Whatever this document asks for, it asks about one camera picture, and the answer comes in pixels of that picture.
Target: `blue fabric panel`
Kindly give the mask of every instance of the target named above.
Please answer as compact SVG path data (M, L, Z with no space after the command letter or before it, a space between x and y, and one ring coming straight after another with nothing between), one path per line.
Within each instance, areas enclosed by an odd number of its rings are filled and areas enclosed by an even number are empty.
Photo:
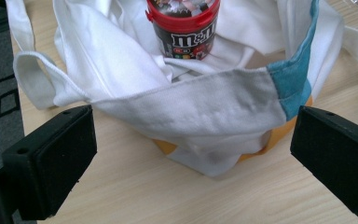
M278 91L286 120L297 115L299 107L308 101L311 93L307 74L310 64L310 47L319 15L319 0L312 1L310 15L312 17L310 29L296 54L290 60L270 63L267 66Z

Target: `wooden table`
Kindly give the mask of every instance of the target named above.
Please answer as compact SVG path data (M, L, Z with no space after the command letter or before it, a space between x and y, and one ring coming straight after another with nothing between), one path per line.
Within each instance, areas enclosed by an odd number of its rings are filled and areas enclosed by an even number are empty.
M328 2L358 28L358 7ZM50 5L27 1L36 48L63 66L53 48L57 24ZM345 50L314 106L358 124L358 64ZM21 108L29 133L67 107L38 111L21 92ZM291 156L292 133L266 155L210 178L165 158L125 123L99 111L94 118L98 154L57 216L39 223L358 223Z

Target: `red lid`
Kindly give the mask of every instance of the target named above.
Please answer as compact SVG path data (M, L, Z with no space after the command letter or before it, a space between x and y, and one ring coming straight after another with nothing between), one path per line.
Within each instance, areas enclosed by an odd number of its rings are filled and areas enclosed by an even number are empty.
M147 18L174 33L191 33L213 21L220 0L147 0Z

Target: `canvas bag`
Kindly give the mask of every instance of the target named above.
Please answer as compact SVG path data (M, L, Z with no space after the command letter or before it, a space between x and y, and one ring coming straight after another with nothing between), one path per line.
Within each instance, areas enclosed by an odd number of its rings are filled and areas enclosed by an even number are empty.
M273 146L276 128L319 94L344 31L324 0L225 0L211 54L186 61L161 56L145 1L53 6L66 72L35 51L23 1L7 0L21 48L14 71L31 102L39 109L92 104L175 144L169 158L210 176Z

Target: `white fabric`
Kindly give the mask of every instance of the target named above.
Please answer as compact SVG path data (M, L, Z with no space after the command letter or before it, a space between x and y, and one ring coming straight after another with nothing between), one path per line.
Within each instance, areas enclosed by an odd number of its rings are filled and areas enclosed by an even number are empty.
M149 137L177 144L169 157L206 175L257 152L269 130L286 122L265 66L284 59L284 49L287 58L296 51L310 25L310 0L223 0L213 50L203 61L161 56L145 1L53 0L53 6L67 74L33 51L22 0L7 0L11 30L24 50L14 71L37 108L88 102ZM310 62L315 90L340 46L339 16L324 0L320 13Z

